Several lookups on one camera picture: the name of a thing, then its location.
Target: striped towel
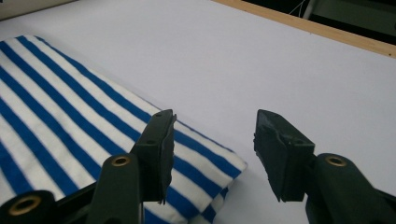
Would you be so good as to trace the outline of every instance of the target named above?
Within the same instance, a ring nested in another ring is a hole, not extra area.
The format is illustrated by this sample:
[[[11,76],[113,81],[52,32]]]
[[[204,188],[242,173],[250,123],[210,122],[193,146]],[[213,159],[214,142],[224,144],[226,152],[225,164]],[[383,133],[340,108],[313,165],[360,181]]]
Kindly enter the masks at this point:
[[[160,111],[32,35],[0,42],[0,203],[33,189],[57,200],[97,180]],[[165,205],[146,223],[211,223],[246,163],[180,121]]]

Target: metal grommet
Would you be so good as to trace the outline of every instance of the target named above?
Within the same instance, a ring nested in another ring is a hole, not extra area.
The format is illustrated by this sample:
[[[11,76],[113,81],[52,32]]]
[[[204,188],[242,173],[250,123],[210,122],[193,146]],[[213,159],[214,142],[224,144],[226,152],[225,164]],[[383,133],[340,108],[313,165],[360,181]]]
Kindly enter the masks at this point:
[[[326,157],[326,162],[333,166],[346,166],[347,162],[344,161],[343,159],[336,157],[336,156],[328,156]]]
[[[126,165],[130,162],[131,160],[128,157],[125,156],[118,156],[114,158],[114,160],[111,162],[113,166],[123,166]]]
[[[28,195],[19,199],[17,202],[12,204],[8,212],[12,216],[19,216],[32,211],[34,208],[38,207],[41,203],[41,198],[36,195]]]

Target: white backdrop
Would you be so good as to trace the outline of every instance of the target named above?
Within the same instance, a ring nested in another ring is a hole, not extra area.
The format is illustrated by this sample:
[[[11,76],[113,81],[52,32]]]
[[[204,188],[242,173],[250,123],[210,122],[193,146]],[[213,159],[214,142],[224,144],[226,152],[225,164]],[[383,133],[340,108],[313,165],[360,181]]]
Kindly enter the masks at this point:
[[[396,61],[211,1],[83,0],[0,21],[0,39],[37,35],[199,132],[248,169],[215,223],[307,223],[278,203],[253,151],[258,109],[353,160],[396,195]]]

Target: table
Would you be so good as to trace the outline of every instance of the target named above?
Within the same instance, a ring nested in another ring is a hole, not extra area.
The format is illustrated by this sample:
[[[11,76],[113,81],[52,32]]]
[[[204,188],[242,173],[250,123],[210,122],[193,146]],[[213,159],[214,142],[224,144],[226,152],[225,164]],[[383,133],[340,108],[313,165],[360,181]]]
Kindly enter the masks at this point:
[[[316,154],[352,159],[396,195],[396,62],[212,1],[86,0],[0,22],[38,35],[232,148],[249,167],[215,223],[307,223],[278,203],[253,151],[258,109],[281,114]]]

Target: blue stripe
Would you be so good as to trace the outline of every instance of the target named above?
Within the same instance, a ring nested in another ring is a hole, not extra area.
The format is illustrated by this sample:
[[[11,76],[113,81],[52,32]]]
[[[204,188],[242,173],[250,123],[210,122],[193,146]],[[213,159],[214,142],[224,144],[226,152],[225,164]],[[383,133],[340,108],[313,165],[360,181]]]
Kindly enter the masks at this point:
[[[97,179],[101,172],[101,166],[98,165],[88,155],[84,149],[82,149],[73,138],[64,130],[62,125],[40,104],[37,100],[32,97],[15,79],[13,79],[6,71],[0,67],[0,77],[6,82],[6,84],[14,90],[15,93],[28,105],[35,114],[46,123],[46,125],[61,139],[67,149],[73,154],[73,156],[85,167],[90,175]]]
[[[211,151],[209,148],[203,146],[201,143],[196,140],[188,137],[186,134],[175,130],[175,140],[184,145],[185,147],[189,147],[199,154],[207,157],[212,161],[222,172],[229,175],[232,178],[236,178],[241,174],[241,171],[230,164],[224,157],[221,157]]]
[[[210,197],[215,198],[221,191],[221,187],[212,180],[204,176],[198,169],[181,158],[174,157],[174,169],[181,172],[184,176],[192,180],[196,185],[203,189]]]
[[[223,197],[223,199],[225,199],[225,196],[227,195],[227,193],[228,193],[228,188],[225,188],[221,191],[220,195]]]
[[[186,219],[197,216],[200,212],[188,199],[179,194],[175,189],[169,187],[166,202],[171,204]]]
[[[55,181],[62,192],[67,195],[78,190],[77,185],[56,162],[55,159],[48,153],[46,148],[41,144],[37,137],[29,130],[29,128],[18,118],[17,115],[6,105],[0,98],[0,107],[2,108],[2,115],[12,126],[15,132],[18,133],[26,146],[32,150],[46,172]]]
[[[148,209],[145,209],[145,223],[149,224],[170,224],[170,222],[166,222],[159,217],[152,214]]]
[[[219,142],[217,142],[217,141],[215,141],[215,140],[209,138],[208,136],[204,135],[203,133],[198,132],[197,130],[195,130],[194,128],[192,128],[192,127],[190,127],[189,125],[185,124],[184,122],[182,122],[182,121],[180,121],[180,120],[179,120],[178,122],[181,123],[181,124],[183,124],[184,126],[188,127],[191,131],[197,133],[198,135],[200,135],[200,136],[203,137],[204,139],[213,142],[214,144],[218,145],[219,147],[223,147],[223,148],[227,149],[228,151],[233,152],[230,148],[228,148],[228,147],[226,147],[226,146],[220,144]]]
[[[209,221],[210,223],[213,222],[213,219],[215,219],[216,216],[216,211],[213,209],[212,205],[209,205],[205,211],[202,213],[202,217]]]
[[[4,49],[11,61],[40,86],[48,96],[91,138],[93,138],[102,148],[111,155],[125,153],[125,151],[111,141],[106,135],[100,132],[95,126],[89,123],[64,97],[53,88],[46,79],[40,76],[35,69],[27,64],[18,54],[16,54],[4,42],[0,43],[0,48]]]
[[[24,192],[33,190],[32,186],[24,176],[20,167],[17,165],[17,163],[15,163],[14,159],[12,159],[11,155],[7,152],[1,141],[0,168],[3,171],[6,180],[14,190],[15,194],[22,194]]]
[[[77,81],[75,81],[62,67],[53,61],[47,54],[43,53],[36,45],[32,44],[26,37],[19,38],[20,42],[29,49],[43,64],[66,83],[81,99],[83,99],[92,109],[94,109],[103,118],[108,120],[117,129],[125,135],[131,137],[134,141],[140,136],[140,133],[117,117],[114,113],[107,110],[93,96],[90,95]]]
[[[75,60],[69,58],[67,55],[61,53],[59,50],[53,48],[51,45],[46,43],[50,48],[58,52],[60,55],[64,56],[67,61],[69,61],[73,66],[76,67],[76,69],[85,77],[87,77],[89,80],[91,80],[95,85],[97,85],[103,92],[105,92],[110,98],[112,98],[115,102],[117,102],[119,105],[124,107],[126,110],[130,111],[132,114],[137,116],[139,119],[143,120],[144,122],[148,123],[151,115],[136,105],[132,104],[130,101],[125,99],[121,94],[116,92],[111,86],[109,86],[107,83],[105,83],[103,80],[101,80],[99,77],[96,75],[92,74],[86,67],[84,67],[82,64],[76,62]],[[190,138],[186,134],[175,130],[175,141],[179,142],[185,147],[190,147],[191,149],[194,149],[201,155],[208,157],[222,172],[225,174],[231,176],[232,178],[236,178],[239,176],[241,171],[237,169],[235,166],[233,166],[231,163],[229,163],[226,159],[223,157],[213,153],[209,148],[203,146],[193,138]]]

